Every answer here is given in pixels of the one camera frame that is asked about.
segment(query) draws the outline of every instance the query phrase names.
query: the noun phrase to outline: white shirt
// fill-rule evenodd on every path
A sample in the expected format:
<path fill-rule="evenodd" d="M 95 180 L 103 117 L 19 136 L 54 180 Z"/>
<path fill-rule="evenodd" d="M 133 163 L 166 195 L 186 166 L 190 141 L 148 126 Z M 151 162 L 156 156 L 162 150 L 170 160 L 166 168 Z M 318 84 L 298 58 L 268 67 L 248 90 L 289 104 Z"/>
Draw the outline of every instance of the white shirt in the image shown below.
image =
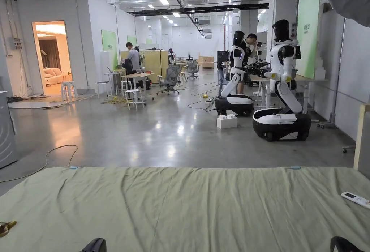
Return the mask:
<path fill-rule="evenodd" d="M 131 59 L 131 62 L 133 63 L 133 70 L 139 69 L 140 68 L 140 63 L 139 63 L 139 52 L 135 50 L 135 48 L 132 48 L 129 50 L 127 54 L 127 58 Z"/>

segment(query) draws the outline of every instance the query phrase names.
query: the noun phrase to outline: black pipe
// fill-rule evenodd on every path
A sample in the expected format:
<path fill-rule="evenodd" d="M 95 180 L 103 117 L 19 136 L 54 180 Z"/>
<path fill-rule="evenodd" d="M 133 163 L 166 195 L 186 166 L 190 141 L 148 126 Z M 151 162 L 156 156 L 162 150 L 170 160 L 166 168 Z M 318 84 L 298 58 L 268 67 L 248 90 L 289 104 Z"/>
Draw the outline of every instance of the black pipe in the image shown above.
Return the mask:
<path fill-rule="evenodd" d="M 180 7 L 183 9 L 183 10 L 185 10 L 185 7 L 181 4 L 181 1 L 180 0 L 176 0 L 178 3 L 179 3 L 179 5 L 180 5 Z M 189 14 L 189 13 L 186 13 L 186 15 L 189 17 L 189 19 L 191 20 L 191 22 L 196 26 L 196 28 L 197 28 L 197 30 L 199 31 L 199 33 L 203 36 L 203 34 L 200 32 L 200 30 L 199 30 L 199 27 L 197 26 L 197 23 L 193 20 L 193 18 L 191 17 L 191 15 Z"/>
<path fill-rule="evenodd" d="M 189 14 L 227 12 L 227 11 L 232 11 L 233 9 L 240 9 L 240 10 L 268 9 L 268 3 L 204 6 L 204 7 L 170 9 L 170 10 L 167 10 L 167 9 L 141 10 L 141 11 L 134 11 L 134 12 L 129 12 L 129 13 L 135 17 L 163 16 L 166 14 L 173 14 L 173 13 L 186 14 L 189 16 Z"/>

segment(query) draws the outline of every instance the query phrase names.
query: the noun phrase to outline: green fabric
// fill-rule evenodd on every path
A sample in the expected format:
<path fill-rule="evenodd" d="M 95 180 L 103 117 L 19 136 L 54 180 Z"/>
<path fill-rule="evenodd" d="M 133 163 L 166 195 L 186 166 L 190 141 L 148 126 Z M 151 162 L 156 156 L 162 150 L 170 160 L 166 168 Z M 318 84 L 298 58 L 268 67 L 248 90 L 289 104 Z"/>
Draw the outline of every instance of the green fabric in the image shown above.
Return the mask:
<path fill-rule="evenodd" d="M 103 42 L 103 50 L 110 52 L 112 65 L 109 68 L 111 70 L 115 69 L 116 66 L 118 65 L 117 40 L 116 40 L 115 32 L 102 30 L 102 42 Z"/>
<path fill-rule="evenodd" d="M 315 76 L 320 0 L 299 0 L 297 39 L 301 59 L 296 61 L 297 74 L 313 79 Z"/>
<path fill-rule="evenodd" d="M 136 37 L 134 36 L 127 36 L 127 41 L 132 43 L 133 47 L 137 46 Z"/>
<path fill-rule="evenodd" d="M 342 236 L 370 250 L 370 197 L 350 168 L 49 168 L 0 197 L 18 221 L 0 251 L 320 251 Z"/>

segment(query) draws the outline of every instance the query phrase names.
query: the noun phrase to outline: remote control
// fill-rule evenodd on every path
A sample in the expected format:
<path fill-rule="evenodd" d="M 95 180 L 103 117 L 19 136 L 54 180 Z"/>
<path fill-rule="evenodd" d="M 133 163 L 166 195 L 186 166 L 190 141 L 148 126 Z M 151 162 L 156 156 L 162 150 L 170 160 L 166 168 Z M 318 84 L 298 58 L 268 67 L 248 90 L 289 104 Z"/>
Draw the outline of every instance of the remote control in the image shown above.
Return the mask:
<path fill-rule="evenodd" d="M 360 206 L 363 206 L 367 209 L 370 209 L 370 201 L 369 200 L 366 200 L 365 198 L 361 197 L 361 196 L 357 196 L 351 192 L 343 192 L 341 194 L 342 197 L 344 197 L 345 199 L 348 199 L 352 202 L 355 202 L 357 204 L 359 204 Z"/>

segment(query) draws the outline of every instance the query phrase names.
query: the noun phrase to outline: mesh chair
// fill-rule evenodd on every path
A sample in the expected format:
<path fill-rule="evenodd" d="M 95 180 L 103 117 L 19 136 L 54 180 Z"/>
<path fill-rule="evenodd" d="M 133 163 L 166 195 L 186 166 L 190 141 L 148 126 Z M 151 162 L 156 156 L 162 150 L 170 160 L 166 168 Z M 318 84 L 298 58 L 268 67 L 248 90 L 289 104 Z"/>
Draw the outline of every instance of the mesh chair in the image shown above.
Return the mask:
<path fill-rule="evenodd" d="M 188 78 L 198 78 L 198 76 L 194 75 L 195 73 L 197 73 L 199 70 L 198 70 L 198 62 L 196 60 L 189 60 L 188 61 L 188 73 L 190 74 L 190 76 Z"/>
<path fill-rule="evenodd" d="M 170 64 L 168 65 L 168 68 L 166 70 L 166 78 L 164 80 L 162 79 L 162 76 L 158 75 L 159 86 L 165 86 L 166 89 L 158 91 L 157 95 L 164 92 L 167 92 L 167 95 L 169 95 L 170 91 L 180 94 L 179 91 L 173 89 L 174 86 L 177 84 L 180 71 L 180 66 Z"/>

